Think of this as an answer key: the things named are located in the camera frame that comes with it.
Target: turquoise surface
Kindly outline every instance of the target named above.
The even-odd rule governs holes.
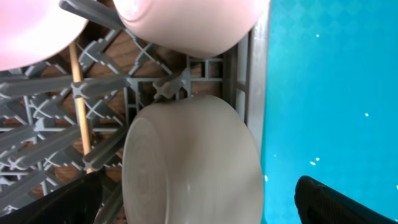
[[[264,218],[300,223],[309,175],[398,218],[398,1],[273,0]]]

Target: plastic grid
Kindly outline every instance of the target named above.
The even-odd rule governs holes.
[[[210,64],[223,63],[222,58],[201,60],[186,57],[187,68],[181,73],[172,73],[168,66],[156,56],[159,48],[154,44],[143,46],[137,37],[127,32],[132,41],[140,49],[135,64],[127,73],[104,53],[108,45],[116,38],[121,30],[111,30],[103,39],[92,41],[85,48],[81,48],[79,62],[83,73],[87,72],[94,63],[107,66],[114,73],[112,78],[87,78],[81,83],[72,83],[70,66],[59,55],[35,65],[0,72],[0,116],[5,119],[14,118],[22,124],[20,127],[0,127],[0,209],[1,215],[21,208],[37,199],[31,190],[42,186],[43,195],[59,188],[62,183],[55,177],[52,167],[73,164],[78,170],[87,168],[101,169],[104,165],[121,165],[121,160],[115,155],[123,146],[128,124],[143,107],[159,101],[180,99],[184,95],[180,90],[191,93],[192,82],[222,82],[222,78],[210,77]],[[163,78],[139,78],[134,74],[148,60],[154,61],[168,74]],[[204,77],[192,77],[191,66],[203,65]],[[64,76],[53,78],[40,77],[48,66],[54,66]],[[140,93],[143,83],[151,82],[157,90],[153,100],[144,93]],[[73,90],[75,96],[85,98],[88,107],[87,118],[90,120],[94,132],[114,132],[114,134],[97,142],[93,150],[82,157],[72,146],[80,138],[80,130],[76,119],[70,116],[60,106],[64,98]],[[129,90],[134,92],[131,99]],[[49,91],[60,91],[49,97]],[[123,91],[125,99],[126,119],[121,118],[107,104]],[[102,127],[100,118],[113,119],[119,125],[116,127]],[[70,124],[68,128],[55,125],[56,119],[63,119]],[[29,148],[24,148],[26,142],[32,142]],[[115,184],[108,184],[109,191]],[[115,201],[121,194],[113,193],[109,201]]]

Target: pink bowl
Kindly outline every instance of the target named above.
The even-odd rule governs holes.
[[[138,37],[200,58],[239,42],[266,7],[264,0],[114,0]]]
[[[58,0],[0,1],[0,70],[57,54],[86,24],[86,19],[59,8]]]

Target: wooden chopstick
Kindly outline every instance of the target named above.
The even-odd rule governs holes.
[[[72,77],[73,82],[81,82],[83,81],[83,74],[81,74],[81,68],[78,61],[78,54],[76,50],[76,43],[73,41],[69,45],[70,52],[70,64],[72,66]],[[85,101],[82,97],[76,99],[77,106],[77,116],[79,119],[80,125],[80,133],[81,133],[81,141],[83,143],[83,153],[84,155],[88,154],[91,151],[91,133],[90,133],[90,125],[86,118],[86,106]],[[93,170],[87,169],[87,173],[89,174]]]

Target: white bowl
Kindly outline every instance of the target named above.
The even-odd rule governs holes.
[[[210,58],[241,40],[267,6],[264,0],[113,0],[138,37],[181,53]]]
[[[122,175],[129,223],[261,222],[254,139],[214,96],[144,108],[126,138]]]
[[[77,38],[87,20],[64,11],[58,2],[0,1],[0,70],[45,60]]]

